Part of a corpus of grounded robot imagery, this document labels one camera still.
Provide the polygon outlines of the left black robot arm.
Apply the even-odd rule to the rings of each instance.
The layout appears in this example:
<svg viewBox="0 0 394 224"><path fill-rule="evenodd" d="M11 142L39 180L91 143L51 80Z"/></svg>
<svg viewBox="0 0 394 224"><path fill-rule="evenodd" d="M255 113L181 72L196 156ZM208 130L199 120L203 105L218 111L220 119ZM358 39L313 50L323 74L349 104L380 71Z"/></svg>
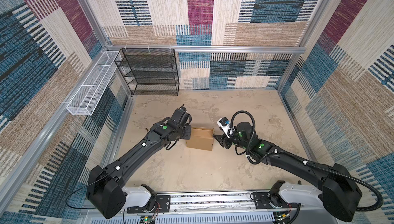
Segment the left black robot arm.
<svg viewBox="0 0 394 224"><path fill-rule="evenodd" d="M152 212L157 205L156 192L147 185L126 187L135 171L162 149L170 150L177 141L189 139L192 118L187 109L175 109L147 131L142 140L122 157L104 168L94 167L89 174L86 197L106 218L111 219L121 210L140 208Z"/></svg>

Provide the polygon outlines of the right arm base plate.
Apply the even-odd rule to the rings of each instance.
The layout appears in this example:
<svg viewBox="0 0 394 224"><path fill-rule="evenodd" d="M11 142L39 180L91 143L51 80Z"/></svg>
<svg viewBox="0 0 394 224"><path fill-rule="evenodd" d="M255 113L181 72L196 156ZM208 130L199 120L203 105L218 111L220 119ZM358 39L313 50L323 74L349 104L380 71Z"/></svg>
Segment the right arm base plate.
<svg viewBox="0 0 394 224"><path fill-rule="evenodd" d="M297 203L287 203L278 194L271 195L269 192L252 192L250 199L256 209L296 209Z"/></svg>

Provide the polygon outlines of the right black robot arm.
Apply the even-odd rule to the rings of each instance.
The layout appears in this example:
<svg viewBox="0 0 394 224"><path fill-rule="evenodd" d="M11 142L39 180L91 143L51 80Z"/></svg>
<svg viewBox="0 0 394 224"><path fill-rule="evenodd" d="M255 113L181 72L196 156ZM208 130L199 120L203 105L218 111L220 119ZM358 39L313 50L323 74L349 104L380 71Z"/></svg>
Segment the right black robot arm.
<svg viewBox="0 0 394 224"><path fill-rule="evenodd" d="M215 135L214 139L223 148L243 148L243 154L251 164L263 163L278 167L311 183L318 189L313 203L322 205L335 218L351 222L355 212L366 209L358 206L362 198L359 186L365 186L366 183L352 177L344 166L335 164L331 167L306 160L271 142L259 139L255 133L254 123L241 122L233 126L223 117L217 125L224 134Z"/></svg>

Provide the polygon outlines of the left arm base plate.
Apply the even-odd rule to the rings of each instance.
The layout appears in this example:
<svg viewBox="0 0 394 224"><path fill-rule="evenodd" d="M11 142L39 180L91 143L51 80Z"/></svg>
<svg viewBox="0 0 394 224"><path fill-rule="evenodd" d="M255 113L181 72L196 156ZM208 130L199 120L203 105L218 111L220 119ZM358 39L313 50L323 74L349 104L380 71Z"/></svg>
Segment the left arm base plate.
<svg viewBox="0 0 394 224"><path fill-rule="evenodd" d="M154 212L168 213L170 211L171 196L170 195L156 195L152 197L148 203L143 207L127 208L128 214L153 214Z"/></svg>

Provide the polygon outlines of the brown cardboard box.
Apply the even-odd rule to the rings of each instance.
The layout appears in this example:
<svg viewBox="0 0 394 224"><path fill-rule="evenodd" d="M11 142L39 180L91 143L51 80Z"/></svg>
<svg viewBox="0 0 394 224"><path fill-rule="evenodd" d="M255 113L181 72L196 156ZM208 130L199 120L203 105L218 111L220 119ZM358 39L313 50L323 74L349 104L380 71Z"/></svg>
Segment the brown cardboard box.
<svg viewBox="0 0 394 224"><path fill-rule="evenodd" d="M190 139L186 141L186 147L212 151L214 142L213 136L213 128L192 127Z"/></svg>

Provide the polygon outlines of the aluminium front rail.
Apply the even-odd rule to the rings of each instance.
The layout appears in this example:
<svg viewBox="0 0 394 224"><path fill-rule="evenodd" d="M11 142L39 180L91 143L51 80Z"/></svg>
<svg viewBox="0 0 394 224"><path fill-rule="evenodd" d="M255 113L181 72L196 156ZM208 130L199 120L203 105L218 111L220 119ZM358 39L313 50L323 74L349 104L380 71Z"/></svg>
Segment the aluminium front rail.
<svg viewBox="0 0 394 224"><path fill-rule="evenodd" d="M147 185L139 187L124 187L119 199L109 204L115 211L110 213L112 218L123 210L130 207L143 207L156 195L170 195L171 204L169 213L187 211L219 211L229 209L257 210L250 194L255 191L209 191L209 192L175 192L156 193ZM318 197L321 191L312 186L285 184L284 190L261 190L257 192L269 192L271 195L278 194L287 203L297 203L295 210L314 210L328 214L323 202ZM267 209L268 211L285 211L290 209Z"/></svg>

